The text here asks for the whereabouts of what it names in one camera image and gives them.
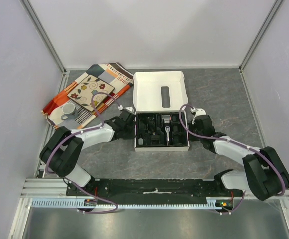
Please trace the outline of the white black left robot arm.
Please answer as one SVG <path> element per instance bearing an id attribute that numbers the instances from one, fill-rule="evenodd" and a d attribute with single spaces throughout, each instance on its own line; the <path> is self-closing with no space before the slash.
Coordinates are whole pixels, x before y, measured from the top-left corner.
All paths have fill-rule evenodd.
<path id="1" fill-rule="evenodd" d="M 58 177 L 77 185 L 84 196 L 94 192 L 94 177 L 78 165 L 82 150 L 100 143 L 114 140 L 131 140 L 135 137 L 135 116 L 131 107 L 120 111 L 119 116 L 84 130 L 69 130 L 60 127 L 43 147 L 39 158 Z"/>

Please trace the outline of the silver black hair clipper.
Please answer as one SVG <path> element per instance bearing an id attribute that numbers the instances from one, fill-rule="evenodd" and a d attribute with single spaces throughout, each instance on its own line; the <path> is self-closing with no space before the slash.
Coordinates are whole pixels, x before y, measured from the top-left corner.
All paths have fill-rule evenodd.
<path id="1" fill-rule="evenodd" d="M 163 127 L 165 130 L 165 135 L 166 135 L 166 143 L 167 143 L 167 146 L 170 146 L 171 144 L 171 139 L 170 139 L 171 115 L 162 115 L 162 120 L 163 120 Z"/>

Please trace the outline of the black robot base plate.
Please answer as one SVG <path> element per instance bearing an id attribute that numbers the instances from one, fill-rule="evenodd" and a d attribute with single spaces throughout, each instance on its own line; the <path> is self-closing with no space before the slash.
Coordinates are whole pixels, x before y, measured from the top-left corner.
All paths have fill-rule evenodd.
<path id="1" fill-rule="evenodd" d="M 120 205 L 205 204 L 207 197 L 243 195 L 218 180 L 203 179 L 96 179 L 83 189 Z"/>

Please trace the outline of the white cardboard clipper box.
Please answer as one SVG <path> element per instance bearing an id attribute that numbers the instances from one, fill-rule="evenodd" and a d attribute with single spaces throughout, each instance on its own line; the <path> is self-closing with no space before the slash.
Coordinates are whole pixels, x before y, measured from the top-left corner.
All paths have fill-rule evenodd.
<path id="1" fill-rule="evenodd" d="M 183 104 L 188 103 L 184 79 L 181 71 L 134 73 L 133 105 L 136 115 L 142 112 L 185 112 L 181 109 Z M 170 108 L 162 107 L 162 86 L 169 87 Z"/>

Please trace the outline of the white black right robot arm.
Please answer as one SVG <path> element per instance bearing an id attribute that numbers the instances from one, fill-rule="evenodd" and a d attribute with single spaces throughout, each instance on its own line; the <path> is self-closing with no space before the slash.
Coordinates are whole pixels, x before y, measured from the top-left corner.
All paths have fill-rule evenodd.
<path id="1" fill-rule="evenodd" d="M 199 115 L 189 124 L 189 136 L 200 141 L 212 153 L 225 156 L 241 164 L 243 172 L 223 171 L 216 176 L 213 190 L 225 196 L 231 189 L 251 191 L 259 200 L 279 196 L 289 189 L 289 174 L 272 147 L 251 147 L 216 132 L 209 115 Z"/>

